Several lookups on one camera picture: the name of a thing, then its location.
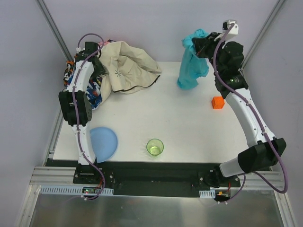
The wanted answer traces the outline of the teal cloth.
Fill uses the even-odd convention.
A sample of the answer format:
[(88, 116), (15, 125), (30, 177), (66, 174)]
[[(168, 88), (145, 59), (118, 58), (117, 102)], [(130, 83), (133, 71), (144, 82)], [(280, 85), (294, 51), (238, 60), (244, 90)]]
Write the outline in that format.
[(177, 85), (182, 90), (191, 90), (198, 86), (197, 79), (206, 77), (209, 67), (206, 59), (196, 56), (196, 49), (192, 41), (193, 38), (205, 38), (208, 33), (203, 29), (197, 29), (194, 33), (182, 39), (184, 53), (179, 69)]

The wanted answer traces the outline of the beige cloth garment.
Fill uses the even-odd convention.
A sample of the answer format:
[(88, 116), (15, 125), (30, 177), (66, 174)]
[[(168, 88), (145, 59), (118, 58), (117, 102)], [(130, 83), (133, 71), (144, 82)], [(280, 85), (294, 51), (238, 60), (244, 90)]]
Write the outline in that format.
[(106, 44), (101, 49), (100, 62), (105, 68), (98, 89), (102, 101), (114, 93), (132, 94), (151, 87), (160, 77), (159, 64), (145, 50), (125, 41)]

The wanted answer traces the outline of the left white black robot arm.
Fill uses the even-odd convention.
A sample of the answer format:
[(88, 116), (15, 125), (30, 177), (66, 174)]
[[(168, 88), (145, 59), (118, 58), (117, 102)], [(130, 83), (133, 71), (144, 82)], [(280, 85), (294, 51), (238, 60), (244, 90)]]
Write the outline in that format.
[(95, 42), (86, 42), (84, 49), (77, 49), (71, 81), (58, 95), (63, 118), (72, 128), (76, 139), (78, 163), (81, 165), (90, 165), (96, 159), (89, 131), (92, 107), (86, 90), (89, 80), (98, 72), (97, 54), (101, 48)]

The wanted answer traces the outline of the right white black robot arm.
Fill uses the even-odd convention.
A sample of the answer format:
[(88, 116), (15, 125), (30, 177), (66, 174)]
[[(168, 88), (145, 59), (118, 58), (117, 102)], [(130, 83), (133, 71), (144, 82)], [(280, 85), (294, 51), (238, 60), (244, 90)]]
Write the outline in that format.
[(204, 38), (192, 38), (196, 56), (208, 59), (213, 66), (215, 86), (234, 111), (245, 134), (248, 148), (236, 158), (217, 165), (205, 177), (205, 183), (218, 188), (227, 179), (249, 173), (259, 174), (263, 168), (279, 164), (288, 188), (288, 176), (281, 156), (286, 148), (284, 138), (277, 138), (268, 128), (252, 100), (249, 86), (241, 74), (243, 46), (225, 42), (225, 35), (211, 33)]

